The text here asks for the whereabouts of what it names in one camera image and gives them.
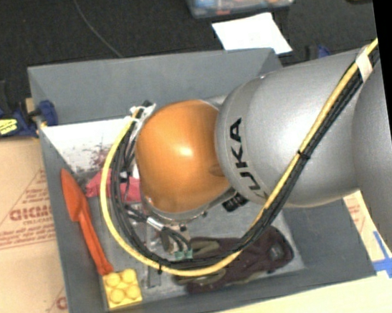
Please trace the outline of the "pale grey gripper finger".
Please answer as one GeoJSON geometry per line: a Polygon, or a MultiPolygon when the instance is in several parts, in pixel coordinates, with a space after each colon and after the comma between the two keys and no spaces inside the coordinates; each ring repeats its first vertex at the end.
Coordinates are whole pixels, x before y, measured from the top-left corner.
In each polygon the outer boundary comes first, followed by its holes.
{"type": "Polygon", "coordinates": [[[159,287],[162,284],[161,273],[158,272],[158,269],[146,266],[145,267],[145,278],[147,288],[154,289],[155,287],[159,287]]]}

